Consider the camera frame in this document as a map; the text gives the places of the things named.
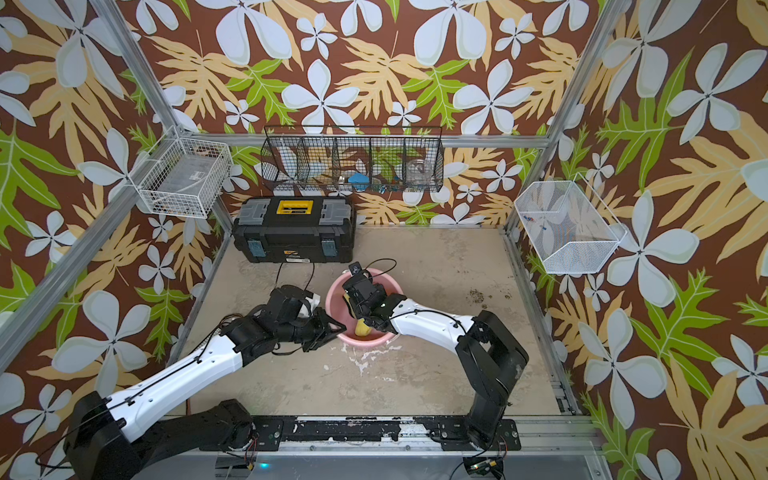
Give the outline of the pink plastic bucket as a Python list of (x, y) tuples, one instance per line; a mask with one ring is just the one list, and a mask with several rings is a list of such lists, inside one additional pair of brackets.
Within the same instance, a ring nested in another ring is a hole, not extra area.
[(346, 331), (338, 336), (344, 344), (373, 349), (392, 340), (396, 333), (384, 326), (368, 326), (360, 309), (366, 307), (369, 312), (374, 307), (380, 307), (389, 295), (402, 293), (400, 285), (388, 273), (376, 268), (364, 268), (359, 262), (354, 262), (331, 285), (326, 295), (325, 310), (346, 327)]

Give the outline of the yellow microfiber cloth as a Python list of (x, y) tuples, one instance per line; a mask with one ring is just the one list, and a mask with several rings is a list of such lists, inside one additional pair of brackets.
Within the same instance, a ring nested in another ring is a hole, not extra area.
[(363, 319), (358, 319), (355, 325), (354, 334), (357, 337), (367, 337), (371, 334), (373, 328), (368, 326)]

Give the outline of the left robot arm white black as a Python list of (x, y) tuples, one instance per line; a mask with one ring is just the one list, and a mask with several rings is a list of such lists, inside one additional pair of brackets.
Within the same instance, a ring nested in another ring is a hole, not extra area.
[(138, 384), (102, 398), (89, 394), (73, 410), (63, 441), (79, 479), (131, 479), (144, 468), (195, 449), (248, 451), (258, 434), (237, 400), (199, 414), (168, 413), (219, 379), (292, 343), (317, 350), (344, 333), (318, 295), (292, 285), (274, 289), (248, 314), (230, 314), (189, 355)]

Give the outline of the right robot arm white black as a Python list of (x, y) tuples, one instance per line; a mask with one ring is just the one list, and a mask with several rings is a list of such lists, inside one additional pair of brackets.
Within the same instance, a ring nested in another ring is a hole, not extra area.
[(411, 336), (456, 354), (474, 390), (464, 424), (468, 443), (495, 444), (508, 400), (529, 362), (529, 354), (494, 313), (446, 313), (400, 293), (388, 293), (360, 263), (349, 265), (342, 288), (352, 316), (379, 332)]

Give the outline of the black plastic toolbox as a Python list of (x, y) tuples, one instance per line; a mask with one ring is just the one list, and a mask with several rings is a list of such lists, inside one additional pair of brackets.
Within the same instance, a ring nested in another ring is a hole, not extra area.
[(234, 244), (252, 263), (349, 263), (356, 212), (337, 197), (247, 200), (234, 222)]

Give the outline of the blue object in black basket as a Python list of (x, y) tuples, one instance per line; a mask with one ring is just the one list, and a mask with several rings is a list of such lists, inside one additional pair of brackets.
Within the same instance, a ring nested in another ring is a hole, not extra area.
[(356, 190), (367, 190), (371, 184), (370, 178), (362, 173), (354, 173), (347, 179), (347, 183)]

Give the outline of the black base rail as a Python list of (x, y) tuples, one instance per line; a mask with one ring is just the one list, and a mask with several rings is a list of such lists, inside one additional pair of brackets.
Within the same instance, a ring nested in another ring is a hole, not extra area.
[(440, 451), (481, 450), (481, 435), (472, 431), (462, 415), (427, 416), (347, 416), (297, 417), (255, 416), (250, 424), (248, 440), (257, 440), (257, 450), (285, 450), (287, 444), (322, 443), (366, 446), (393, 444), (403, 448), (414, 444), (435, 447)]

